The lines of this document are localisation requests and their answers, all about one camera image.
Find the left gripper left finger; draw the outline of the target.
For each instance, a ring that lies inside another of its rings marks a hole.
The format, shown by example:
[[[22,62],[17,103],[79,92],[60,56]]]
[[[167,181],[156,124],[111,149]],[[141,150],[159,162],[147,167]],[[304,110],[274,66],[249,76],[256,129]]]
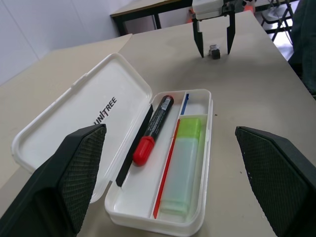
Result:
[[[67,135],[0,218],[0,237],[76,237],[95,188],[106,132],[101,124]]]

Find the green and white glue stick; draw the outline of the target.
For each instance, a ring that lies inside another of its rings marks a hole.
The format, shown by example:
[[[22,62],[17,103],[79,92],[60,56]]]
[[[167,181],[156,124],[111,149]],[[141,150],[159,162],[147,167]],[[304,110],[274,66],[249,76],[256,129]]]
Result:
[[[160,198],[161,213],[186,217],[189,214],[198,147],[200,118],[181,118]]]

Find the white chair with black legs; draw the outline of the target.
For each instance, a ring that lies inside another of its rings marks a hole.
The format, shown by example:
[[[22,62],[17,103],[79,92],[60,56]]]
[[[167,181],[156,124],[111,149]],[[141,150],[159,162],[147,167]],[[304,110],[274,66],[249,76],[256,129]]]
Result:
[[[269,8],[261,12],[263,19],[261,26],[264,24],[272,25],[276,24],[275,28],[265,30],[267,34],[273,34],[273,38],[278,33],[288,32],[292,30],[292,26],[289,25],[288,20],[292,20],[294,12],[292,10],[292,0],[268,0]]]

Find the red capped black marker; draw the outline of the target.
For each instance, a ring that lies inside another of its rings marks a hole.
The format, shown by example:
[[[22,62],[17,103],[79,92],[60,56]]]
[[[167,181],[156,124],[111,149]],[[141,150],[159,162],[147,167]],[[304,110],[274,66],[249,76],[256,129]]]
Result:
[[[171,95],[165,95],[161,99],[133,154],[133,162],[137,166],[143,166],[147,162],[173,104],[174,99]]]

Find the white pen case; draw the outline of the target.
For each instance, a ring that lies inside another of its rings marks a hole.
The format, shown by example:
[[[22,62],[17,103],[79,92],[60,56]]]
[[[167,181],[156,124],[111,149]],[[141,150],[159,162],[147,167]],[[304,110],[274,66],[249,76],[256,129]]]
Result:
[[[188,237],[205,216],[210,162],[213,101],[206,89],[170,91],[174,104],[145,165],[132,164],[122,185],[116,177],[132,140],[149,111],[155,111],[164,93],[150,86],[120,54],[102,60],[38,115],[12,142],[17,163],[35,171],[57,150],[69,133],[93,124],[105,124],[107,133],[91,202],[104,200],[114,223]],[[160,198],[181,118],[200,118],[201,131],[189,214],[161,213]]]

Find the black binder clip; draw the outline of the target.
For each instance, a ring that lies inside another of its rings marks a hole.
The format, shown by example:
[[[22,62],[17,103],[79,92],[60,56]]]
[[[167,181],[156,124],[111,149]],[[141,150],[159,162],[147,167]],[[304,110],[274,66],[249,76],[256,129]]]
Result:
[[[221,58],[220,48],[218,45],[213,44],[209,47],[209,55],[212,59],[217,60]]]

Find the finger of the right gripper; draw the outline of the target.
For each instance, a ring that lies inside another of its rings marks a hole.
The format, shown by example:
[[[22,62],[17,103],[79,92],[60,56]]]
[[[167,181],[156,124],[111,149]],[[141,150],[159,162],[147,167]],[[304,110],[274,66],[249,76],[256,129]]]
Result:
[[[227,28],[227,50],[228,54],[231,52],[231,48],[233,45],[235,33],[236,33],[236,20],[235,20],[235,12],[229,12],[229,21],[230,25]]]
[[[204,57],[204,49],[203,49],[203,36],[202,32],[199,31],[199,21],[193,18],[193,33],[194,33],[194,40],[197,46],[197,49],[201,55]]]

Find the dark green fabric mass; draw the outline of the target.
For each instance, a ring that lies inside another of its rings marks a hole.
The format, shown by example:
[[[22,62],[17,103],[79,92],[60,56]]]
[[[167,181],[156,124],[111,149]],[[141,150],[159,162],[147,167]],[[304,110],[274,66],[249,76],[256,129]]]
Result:
[[[291,30],[293,54],[288,63],[316,99],[316,0],[300,0]]]

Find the orange background object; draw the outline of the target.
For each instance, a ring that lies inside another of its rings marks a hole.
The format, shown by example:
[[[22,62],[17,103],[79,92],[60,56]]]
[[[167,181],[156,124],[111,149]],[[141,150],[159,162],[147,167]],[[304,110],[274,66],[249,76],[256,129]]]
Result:
[[[255,2],[249,2],[246,1],[245,6],[237,7],[235,8],[237,12],[242,12],[242,11],[251,11],[253,14],[255,13]],[[186,23],[192,23],[193,22],[193,17],[195,15],[195,12],[193,11],[193,8],[190,7],[188,10],[188,18],[186,20]]]

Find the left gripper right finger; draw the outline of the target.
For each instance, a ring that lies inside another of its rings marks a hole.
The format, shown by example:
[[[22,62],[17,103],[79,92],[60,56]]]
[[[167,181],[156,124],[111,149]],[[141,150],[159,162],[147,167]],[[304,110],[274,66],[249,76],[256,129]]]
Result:
[[[235,130],[251,189],[277,237],[316,237],[316,167],[286,138]]]

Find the black framed background desk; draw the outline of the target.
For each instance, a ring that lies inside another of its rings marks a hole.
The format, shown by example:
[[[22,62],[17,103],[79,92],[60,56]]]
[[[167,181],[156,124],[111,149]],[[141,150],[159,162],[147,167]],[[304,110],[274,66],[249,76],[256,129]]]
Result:
[[[161,29],[159,14],[192,6],[193,0],[135,0],[110,15],[119,36],[128,34],[126,21],[154,16],[157,29]]]

